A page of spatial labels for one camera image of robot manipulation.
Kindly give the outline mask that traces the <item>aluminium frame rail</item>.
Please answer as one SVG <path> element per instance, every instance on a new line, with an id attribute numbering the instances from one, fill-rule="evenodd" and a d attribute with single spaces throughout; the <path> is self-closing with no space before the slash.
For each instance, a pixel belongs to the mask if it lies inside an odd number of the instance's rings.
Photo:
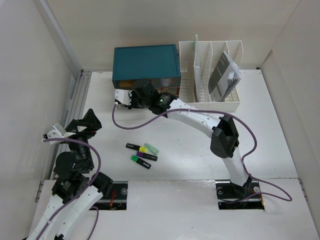
<path id="1" fill-rule="evenodd" d="M 35 0 L 34 3 L 71 72 L 67 99 L 61 120 L 61 125 L 66 126 L 72 119 L 77 119 L 84 113 L 92 73 L 84 71 L 81 67 L 48 1 Z"/>

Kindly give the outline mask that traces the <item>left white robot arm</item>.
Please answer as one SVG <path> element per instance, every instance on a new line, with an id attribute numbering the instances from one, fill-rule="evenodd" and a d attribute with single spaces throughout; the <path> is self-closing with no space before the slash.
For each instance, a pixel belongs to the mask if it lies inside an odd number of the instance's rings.
<path id="1" fill-rule="evenodd" d="M 101 128 L 101 122 L 90 108 L 82 119 L 73 119 L 67 127 L 56 123 L 43 135 L 44 143 L 67 144 L 69 150 L 61 152 L 55 160 L 53 173 L 57 179 L 29 240 L 70 239 L 91 207 L 111 195 L 113 180 L 100 172 L 100 155 L 96 156 L 99 165 L 94 166 L 92 153 L 98 154 L 98 151 L 88 143 Z M 91 178 L 87 177 L 93 169 L 97 172 Z"/>

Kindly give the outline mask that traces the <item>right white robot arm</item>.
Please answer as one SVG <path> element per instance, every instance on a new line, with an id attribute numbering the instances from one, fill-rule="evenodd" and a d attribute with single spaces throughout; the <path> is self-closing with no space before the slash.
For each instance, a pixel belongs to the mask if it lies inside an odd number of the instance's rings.
<path id="1" fill-rule="evenodd" d="M 231 116 L 216 117 L 197 111 L 170 93 L 159 93 L 149 80 L 133 83 L 133 90 L 144 108 L 153 114 L 179 121 L 210 138 L 211 152 L 221 158 L 228 170 L 232 193 L 244 198 L 250 191 L 252 179 L 246 173 L 238 149 L 239 133 Z"/>

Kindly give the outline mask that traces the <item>purple cap black highlighter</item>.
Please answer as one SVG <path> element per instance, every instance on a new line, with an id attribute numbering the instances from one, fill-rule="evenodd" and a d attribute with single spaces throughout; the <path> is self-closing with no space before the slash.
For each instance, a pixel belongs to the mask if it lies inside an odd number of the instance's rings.
<path id="1" fill-rule="evenodd" d="M 158 160 L 158 157 L 156 155 L 152 155 L 152 154 L 148 154 L 148 153 L 140 152 L 140 151 L 138 151 L 136 153 L 136 156 L 141 159 L 150 160 L 150 161 L 154 161 L 154 162 L 156 162 Z"/>

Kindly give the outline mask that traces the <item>white perforated file organizer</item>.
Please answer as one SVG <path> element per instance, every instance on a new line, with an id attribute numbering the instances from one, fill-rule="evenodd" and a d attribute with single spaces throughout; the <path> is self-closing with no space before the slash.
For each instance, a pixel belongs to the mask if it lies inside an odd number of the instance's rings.
<path id="1" fill-rule="evenodd" d="M 226 52 L 239 66 L 243 56 L 243 44 L 240 40 L 227 41 L 180 41 L 180 90 L 179 98 L 200 110 L 234 112 L 240 105 L 236 89 L 233 89 L 224 101 L 213 101 L 208 94 L 208 84 L 221 55 Z M 201 97 L 197 98 L 194 64 L 197 60 L 200 70 Z"/>

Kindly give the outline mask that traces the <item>grey Canon setup guide booklet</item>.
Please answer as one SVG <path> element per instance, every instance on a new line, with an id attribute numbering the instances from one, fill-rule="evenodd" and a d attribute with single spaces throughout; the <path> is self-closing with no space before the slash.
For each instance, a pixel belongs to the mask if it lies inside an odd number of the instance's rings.
<path id="1" fill-rule="evenodd" d="M 223 51 L 208 81 L 211 102 L 223 102 L 240 82 L 239 66 Z"/>

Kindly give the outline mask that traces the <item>clear jar of paper clips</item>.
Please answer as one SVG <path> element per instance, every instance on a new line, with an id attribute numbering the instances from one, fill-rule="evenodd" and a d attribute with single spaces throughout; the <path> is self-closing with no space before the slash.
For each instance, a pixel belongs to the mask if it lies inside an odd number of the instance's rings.
<path id="1" fill-rule="evenodd" d="M 172 78 L 161 78 L 160 79 L 160 84 L 163 87 L 169 87 L 172 84 Z"/>

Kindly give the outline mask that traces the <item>green cap black highlighter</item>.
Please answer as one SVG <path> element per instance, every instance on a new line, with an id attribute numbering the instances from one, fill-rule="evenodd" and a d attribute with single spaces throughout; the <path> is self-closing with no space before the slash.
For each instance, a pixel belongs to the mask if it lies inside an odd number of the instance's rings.
<path id="1" fill-rule="evenodd" d="M 140 165 L 140 166 L 142 166 L 142 167 L 144 167 L 144 168 L 146 168 L 146 169 L 150 169 L 151 168 L 151 164 L 149 164 L 148 162 L 146 162 L 146 161 L 144 161 L 144 160 L 142 160 L 141 158 L 139 158 L 138 156 L 136 156 L 136 155 L 132 155 L 131 157 L 130 157 L 130 159 L 133 161 L 133 162 L 135 162 L 135 163 L 137 163 L 138 165 Z"/>

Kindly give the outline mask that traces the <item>clear mesh document pouch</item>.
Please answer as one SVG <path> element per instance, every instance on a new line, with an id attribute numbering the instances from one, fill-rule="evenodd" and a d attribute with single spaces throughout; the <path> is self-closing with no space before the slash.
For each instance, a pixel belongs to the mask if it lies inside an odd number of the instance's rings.
<path id="1" fill-rule="evenodd" d="M 201 67 L 200 67 L 200 58 L 199 58 L 199 49 L 198 49 L 198 35 L 195 35 L 195 40 L 193 44 L 194 49 L 194 61 L 193 61 L 193 73 L 194 73 L 194 90 L 195 90 L 195 99 L 197 102 L 202 101 L 202 81 L 201 81 Z"/>

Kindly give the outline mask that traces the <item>teal desktop drawer cabinet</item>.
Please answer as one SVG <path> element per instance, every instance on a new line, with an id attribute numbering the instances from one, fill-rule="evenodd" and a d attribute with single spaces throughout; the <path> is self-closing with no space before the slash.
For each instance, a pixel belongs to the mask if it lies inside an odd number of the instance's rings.
<path id="1" fill-rule="evenodd" d="M 161 78 L 172 78 L 164 87 Z M 112 84 L 114 89 L 133 90 L 138 80 L 149 80 L 159 93 L 179 96 L 180 62 L 175 44 L 116 47 L 113 54 Z M 120 104 L 119 109 L 128 109 Z"/>

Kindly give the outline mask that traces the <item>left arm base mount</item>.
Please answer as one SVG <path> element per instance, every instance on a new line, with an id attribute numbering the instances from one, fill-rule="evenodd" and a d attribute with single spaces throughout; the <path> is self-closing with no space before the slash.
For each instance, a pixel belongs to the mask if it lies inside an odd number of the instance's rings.
<path id="1" fill-rule="evenodd" d="M 93 204 L 99 210 L 124 211 L 127 209 L 128 182 L 115 181 L 111 193 Z"/>

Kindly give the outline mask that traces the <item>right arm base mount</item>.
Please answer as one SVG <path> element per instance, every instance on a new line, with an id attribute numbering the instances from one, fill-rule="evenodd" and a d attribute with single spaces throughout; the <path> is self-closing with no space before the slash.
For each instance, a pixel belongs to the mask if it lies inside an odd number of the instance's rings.
<path id="1" fill-rule="evenodd" d="M 219 210 L 264 210 L 258 181 L 249 180 L 240 187 L 229 180 L 215 182 Z"/>

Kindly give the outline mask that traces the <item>yellow cap black highlighter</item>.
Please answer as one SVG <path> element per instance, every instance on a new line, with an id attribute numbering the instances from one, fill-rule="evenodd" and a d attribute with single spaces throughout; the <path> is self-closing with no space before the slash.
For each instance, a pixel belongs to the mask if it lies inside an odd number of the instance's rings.
<path id="1" fill-rule="evenodd" d="M 125 147 L 128 149 L 131 149 L 131 150 L 141 152 L 141 153 L 146 153 L 148 151 L 146 147 L 132 144 L 132 143 L 127 143 Z"/>

